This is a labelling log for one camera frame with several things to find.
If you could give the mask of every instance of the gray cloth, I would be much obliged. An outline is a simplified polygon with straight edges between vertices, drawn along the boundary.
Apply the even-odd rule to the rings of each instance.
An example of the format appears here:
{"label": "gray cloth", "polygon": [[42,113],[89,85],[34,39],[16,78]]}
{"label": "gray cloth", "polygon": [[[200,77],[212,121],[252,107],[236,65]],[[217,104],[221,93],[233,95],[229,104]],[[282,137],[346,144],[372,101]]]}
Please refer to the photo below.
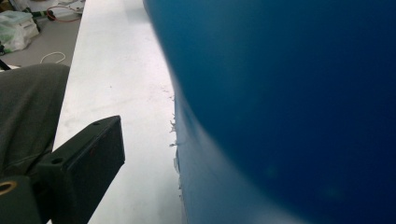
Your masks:
{"label": "gray cloth", "polygon": [[52,63],[0,73],[0,178],[28,175],[52,151],[68,74]]}

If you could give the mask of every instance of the blue curved surface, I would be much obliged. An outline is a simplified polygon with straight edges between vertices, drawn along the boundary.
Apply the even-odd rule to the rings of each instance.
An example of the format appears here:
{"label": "blue curved surface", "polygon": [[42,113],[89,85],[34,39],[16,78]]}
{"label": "blue curved surface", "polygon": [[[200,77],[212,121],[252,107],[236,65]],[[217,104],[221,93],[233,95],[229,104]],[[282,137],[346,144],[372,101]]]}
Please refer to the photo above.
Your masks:
{"label": "blue curved surface", "polygon": [[396,223],[395,1],[145,4],[189,223]]}

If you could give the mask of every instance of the white table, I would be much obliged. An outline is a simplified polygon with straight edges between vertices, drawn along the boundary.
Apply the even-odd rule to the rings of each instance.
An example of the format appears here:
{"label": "white table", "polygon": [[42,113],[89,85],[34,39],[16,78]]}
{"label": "white table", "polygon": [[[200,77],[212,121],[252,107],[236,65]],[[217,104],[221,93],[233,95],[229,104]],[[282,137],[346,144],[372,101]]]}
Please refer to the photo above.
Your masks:
{"label": "white table", "polygon": [[120,115],[126,156],[90,223],[181,223],[173,95],[141,0],[87,1],[55,148]]}

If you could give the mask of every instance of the cable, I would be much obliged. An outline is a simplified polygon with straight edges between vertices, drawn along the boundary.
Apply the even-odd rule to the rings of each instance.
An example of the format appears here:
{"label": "cable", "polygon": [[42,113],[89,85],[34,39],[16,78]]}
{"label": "cable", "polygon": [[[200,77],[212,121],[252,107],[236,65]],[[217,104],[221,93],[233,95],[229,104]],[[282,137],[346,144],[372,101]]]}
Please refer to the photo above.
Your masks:
{"label": "cable", "polygon": [[[78,21],[78,20],[81,20],[81,18],[77,18],[77,19],[74,19],[74,20],[71,20],[71,21],[62,21],[62,20],[58,20],[53,14],[50,14],[50,9],[52,9],[52,8],[55,8],[55,7],[49,7],[49,8],[47,8],[47,16],[48,16],[49,18],[55,20],[55,21],[60,21],[60,22],[71,22],[71,21]],[[68,9],[70,9],[70,10],[73,10],[73,11],[77,12],[75,9],[73,9],[73,8],[71,8],[71,7],[64,7],[64,8],[68,8]]]}
{"label": "cable", "polygon": [[58,52],[52,52],[52,53],[47,54],[46,56],[44,56],[44,57],[41,59],[40,63],[43,63],[43,61],[44,61],[45,58],[47,58],[48,56],[53,55],[53,54],[62,54],[62,55],[64,56],[61,60],[59,60],[59,61],[56,62],[56,63],[59,63],[59,62],[61,62],[61,61],[63,61],[63,60],[66,59],[66,55],[64,55],[62,52],[59,52],[59,51],[58,51]]}

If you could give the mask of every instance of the white cable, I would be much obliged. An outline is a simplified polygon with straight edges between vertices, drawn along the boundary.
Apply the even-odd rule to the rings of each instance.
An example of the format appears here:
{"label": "white cable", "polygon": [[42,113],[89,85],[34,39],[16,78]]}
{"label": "white cable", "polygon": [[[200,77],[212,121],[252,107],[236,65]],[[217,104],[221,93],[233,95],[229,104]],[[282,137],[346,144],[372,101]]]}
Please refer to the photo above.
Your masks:
{"label": "white cable", "polygon": [[62,54],[62,55],[64,56],[61,60],[59,60],[59,61],[56,62],[56,63],[59,63],[59,62],[61,62],[61,61],[63,61],[63,60],[66,59],[66,55],[64,55],[62,52],[59,52],[59,51],[58,51],[58,52],[52,52],[52,53],[47,54],[46,56],[44,56],[44,57],[41,59],[40,63],[43,63],[43,61],[44,61],[45,58],[47,58],[48,56],[53,55],[53,54]]}

